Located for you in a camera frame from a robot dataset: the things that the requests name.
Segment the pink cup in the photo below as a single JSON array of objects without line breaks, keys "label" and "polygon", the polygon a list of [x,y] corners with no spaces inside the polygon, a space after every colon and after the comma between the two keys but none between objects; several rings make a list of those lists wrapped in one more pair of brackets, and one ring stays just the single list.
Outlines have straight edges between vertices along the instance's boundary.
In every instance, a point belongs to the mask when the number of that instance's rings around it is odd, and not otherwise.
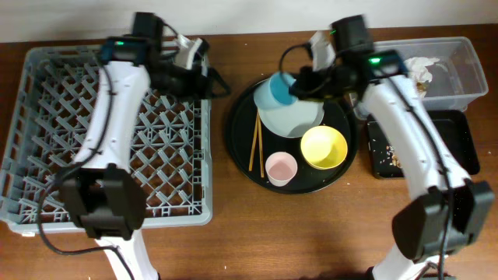
[{"label": "pink cup", "polygon": [[298,170],[297,161],[288,152],[275,152],[265,162],[269,182],[276,187],[287,185]]}]

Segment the yellow bowl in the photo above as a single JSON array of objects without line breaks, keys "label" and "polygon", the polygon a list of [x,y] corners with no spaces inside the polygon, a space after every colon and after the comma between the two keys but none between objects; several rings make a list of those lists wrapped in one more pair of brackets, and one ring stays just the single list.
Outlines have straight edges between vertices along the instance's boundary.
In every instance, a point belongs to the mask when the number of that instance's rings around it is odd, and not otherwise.
[{"label": "yellow bowl", "polygon": [[325,125],[309,129],[300,140],[300,151],[304,160],[317,170],[338,167],[345,161],[348,150],[342,133]]}]

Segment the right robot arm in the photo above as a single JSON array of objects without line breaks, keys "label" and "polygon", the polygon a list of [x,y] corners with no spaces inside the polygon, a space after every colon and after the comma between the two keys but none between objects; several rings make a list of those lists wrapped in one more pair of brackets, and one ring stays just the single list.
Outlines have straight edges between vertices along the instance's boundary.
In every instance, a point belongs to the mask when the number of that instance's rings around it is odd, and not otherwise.
[{"label": "right robot arm", "polygon": [[290,92],[301,100],[339,100],[356,93],[395,148],[410,203],[392,220],[395,245],[371,267],[370,279],[421,279],[479,237],[495,196],[451,155],[396,50],[378,51],[361,15],[333,22],[328,36],[304,44],[313,64]]}]

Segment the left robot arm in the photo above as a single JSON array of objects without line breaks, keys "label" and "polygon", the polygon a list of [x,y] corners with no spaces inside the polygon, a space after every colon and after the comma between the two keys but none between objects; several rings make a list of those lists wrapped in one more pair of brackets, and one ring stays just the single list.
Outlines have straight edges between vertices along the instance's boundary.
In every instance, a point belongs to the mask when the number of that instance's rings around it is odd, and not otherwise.
[{"label": "left robot arm", "polygon": [[141,227],[146,194],[130,172],[132,136],[149,90],[177,100],[214,98],[213,84],[230,88],[208,65],[209,43],[175,33],[177,51],[163,54],[166,23],[151,12],[136,12],[132,31],[108,37],[98,62],[99,89],[89,128],[70,166],[54,180],[76,227],[106,252],[118,279],[158,279]]}]

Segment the brown food scraps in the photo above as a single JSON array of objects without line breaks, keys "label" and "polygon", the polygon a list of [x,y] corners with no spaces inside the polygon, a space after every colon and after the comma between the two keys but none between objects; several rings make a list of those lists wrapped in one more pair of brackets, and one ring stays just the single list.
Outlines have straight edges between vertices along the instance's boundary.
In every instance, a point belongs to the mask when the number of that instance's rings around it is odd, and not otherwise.
[{"label": "brown food scraps", "polygon": [[386,146],[386,155],[387,155],[387,159],[390,160],[390,162],[389,162],[390,166],[394,166],[394,167],[397,167],[399,169],[402,168],[401,163],[400,163],[397,155],[395,154],[395,149],[392,145]]}]

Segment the white napkin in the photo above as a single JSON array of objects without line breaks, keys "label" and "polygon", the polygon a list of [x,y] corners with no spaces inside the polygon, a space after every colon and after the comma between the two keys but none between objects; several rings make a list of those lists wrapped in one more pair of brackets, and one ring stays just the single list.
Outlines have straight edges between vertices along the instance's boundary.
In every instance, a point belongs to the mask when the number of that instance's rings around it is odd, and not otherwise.
[{"label": "white napkin", "polygon": [[433,75],[428,67],[434,66],[439,62],[439,58],[414,57],[404,61],[406,68],[409,70],[409,77],[416,83],[416,88],[420,96],[424,96],[428,90],[429,84],[433,80]]}]

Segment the light blue cup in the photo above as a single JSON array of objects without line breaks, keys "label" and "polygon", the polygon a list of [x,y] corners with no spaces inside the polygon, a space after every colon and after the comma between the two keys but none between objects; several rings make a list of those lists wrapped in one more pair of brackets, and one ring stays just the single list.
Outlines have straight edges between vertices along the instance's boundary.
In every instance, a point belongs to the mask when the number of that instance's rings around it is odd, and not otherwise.
[{"label": "light blue cup", "polygon": [[295,81],[288,73],[276,72],[256,87],[256,107],[261,110],[273,110],[294,104],[297,98],[290,94],[289,88]]}]

